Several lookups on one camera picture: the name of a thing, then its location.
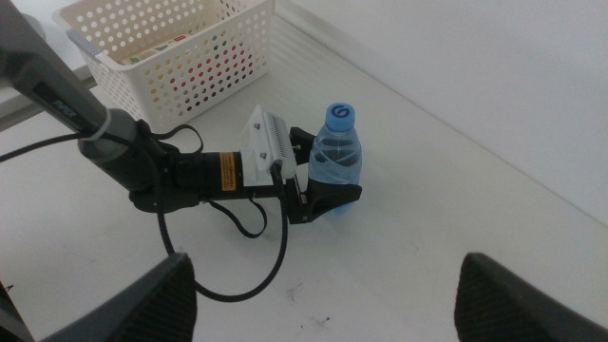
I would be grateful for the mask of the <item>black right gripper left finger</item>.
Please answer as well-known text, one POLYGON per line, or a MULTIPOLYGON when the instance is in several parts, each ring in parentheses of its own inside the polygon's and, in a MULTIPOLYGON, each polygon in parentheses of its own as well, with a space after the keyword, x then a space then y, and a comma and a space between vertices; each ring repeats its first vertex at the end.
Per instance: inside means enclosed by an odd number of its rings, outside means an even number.
POLYGON ((197 313, 192 261, 176 253, 47 340, 190 341, 197 313))

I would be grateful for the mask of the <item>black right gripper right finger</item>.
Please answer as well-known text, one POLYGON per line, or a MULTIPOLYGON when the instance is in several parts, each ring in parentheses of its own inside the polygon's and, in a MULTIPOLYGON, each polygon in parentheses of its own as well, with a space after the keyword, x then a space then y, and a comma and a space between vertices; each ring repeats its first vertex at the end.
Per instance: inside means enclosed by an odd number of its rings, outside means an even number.
POLYGON ((482 253, 465 256, 454 324, 461 341, 598 341, 607 329, 482 253))

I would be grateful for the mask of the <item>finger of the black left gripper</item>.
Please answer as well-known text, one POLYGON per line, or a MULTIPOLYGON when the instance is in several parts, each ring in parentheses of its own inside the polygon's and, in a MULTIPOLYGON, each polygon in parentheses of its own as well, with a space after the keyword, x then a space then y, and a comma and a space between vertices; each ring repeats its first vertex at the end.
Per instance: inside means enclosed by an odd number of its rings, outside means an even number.
POLYGON ((303 218, 312 222, 343 205, 360 199, 362 187, 357 184, 333 184, 308 179, 303 218))
POLYGON ((312 150, 315 135, 296 126, 290 128, 289 134, 295 153, 309 153, 312 150))

